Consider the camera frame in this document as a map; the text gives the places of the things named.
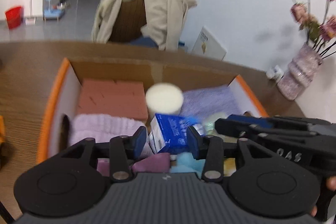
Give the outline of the person right hand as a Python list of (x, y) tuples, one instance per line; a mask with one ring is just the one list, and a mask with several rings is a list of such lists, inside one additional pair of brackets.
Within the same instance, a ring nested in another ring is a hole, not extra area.
[(317, 204), (310, 214), (323, 222), (335, 216), (335, 176), (324, 178), (320, 190)]

